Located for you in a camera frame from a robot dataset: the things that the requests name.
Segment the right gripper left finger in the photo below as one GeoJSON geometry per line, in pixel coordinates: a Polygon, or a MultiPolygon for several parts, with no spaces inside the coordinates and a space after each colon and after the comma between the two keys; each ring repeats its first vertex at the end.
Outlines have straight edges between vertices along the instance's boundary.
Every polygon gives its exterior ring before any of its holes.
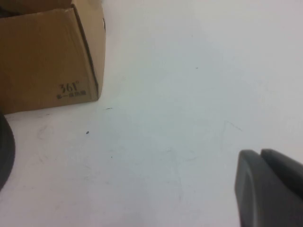
{"type": "Polygon", "coordinates": [[[239,152],[234,190],[242,227],[303,225],[303,182],[283,182],[261,153],[239,152]]]}

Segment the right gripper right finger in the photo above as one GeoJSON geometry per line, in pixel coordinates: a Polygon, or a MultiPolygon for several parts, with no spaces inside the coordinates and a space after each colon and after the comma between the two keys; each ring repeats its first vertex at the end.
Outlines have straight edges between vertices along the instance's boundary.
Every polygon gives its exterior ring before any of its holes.
{"type": "Polygon", "coordinates": [[[261,157],[283,182],[302,182],[303,165],[273,149],[263,149],[261,157]]]}

